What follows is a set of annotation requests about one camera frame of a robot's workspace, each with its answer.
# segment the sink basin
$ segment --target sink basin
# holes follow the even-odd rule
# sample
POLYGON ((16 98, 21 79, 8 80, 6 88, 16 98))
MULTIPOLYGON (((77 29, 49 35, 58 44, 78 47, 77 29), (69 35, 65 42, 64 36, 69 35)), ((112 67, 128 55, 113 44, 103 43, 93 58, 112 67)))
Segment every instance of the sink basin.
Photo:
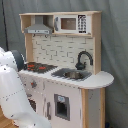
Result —
POLYGON ((87 79, 91 76, 90 72, 81 71, 76 69, 69 69, 69 68, 62 68, 54 73, 51 74, 54 77, 75 80, 75 81, 82 81, 87 79))

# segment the microwave door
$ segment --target microwave door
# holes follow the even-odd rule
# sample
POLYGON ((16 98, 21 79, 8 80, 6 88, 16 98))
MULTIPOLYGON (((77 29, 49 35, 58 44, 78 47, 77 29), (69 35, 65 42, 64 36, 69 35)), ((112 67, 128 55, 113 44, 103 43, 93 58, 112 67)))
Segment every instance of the microwave door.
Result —
POLYGON ((55 16, 55 33, 78 33, 78 15, 55 16))

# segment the knob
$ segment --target knob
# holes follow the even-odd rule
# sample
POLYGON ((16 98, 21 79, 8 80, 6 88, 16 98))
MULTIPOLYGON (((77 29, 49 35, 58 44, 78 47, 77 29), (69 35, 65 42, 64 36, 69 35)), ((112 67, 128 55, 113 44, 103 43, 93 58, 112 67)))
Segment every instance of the knob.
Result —
POLYGON ((33 81, 33 82, 31 83, 31 86, 32 86, 32 88, 35 88, 35 87, 37 86, 36 82, 33 81))
POLYGON ((27 64, 24 64, 24 70, 27 70, 27 64))
POLYGON ((27 94, 27 97, 32 97, 32 95, 31 94, 27 94))

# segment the stovetop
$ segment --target stovetop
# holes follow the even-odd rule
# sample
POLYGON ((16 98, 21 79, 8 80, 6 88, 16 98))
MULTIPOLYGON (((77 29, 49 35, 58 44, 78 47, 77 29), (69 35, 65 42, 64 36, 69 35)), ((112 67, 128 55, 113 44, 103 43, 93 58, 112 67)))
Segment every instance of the stovetop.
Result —
POLYGON ((35 62, 29 62, 24 65, 24 70, 37 72, 37 73, 46 73, 54 68, 57 68, 57 66, 35 63, 35 62))

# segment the gray wall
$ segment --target gray wall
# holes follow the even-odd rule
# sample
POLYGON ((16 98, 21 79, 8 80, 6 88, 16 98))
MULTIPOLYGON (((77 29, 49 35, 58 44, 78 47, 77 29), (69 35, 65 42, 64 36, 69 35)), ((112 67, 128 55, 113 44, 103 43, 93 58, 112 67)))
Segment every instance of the gray wall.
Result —
POLYGON ((102 70, 115 77, 106 88, 106 120, 115 128, 128 128, 128 0, 4 0, 4 7, 9 48, 24 55, 19 13, 103 11, 102 70))
POLYGON ((3 17, 2 1, 1 0, 0 0, 0 47, 4 48, 4 50, 6 50, 4 17, 3 17))

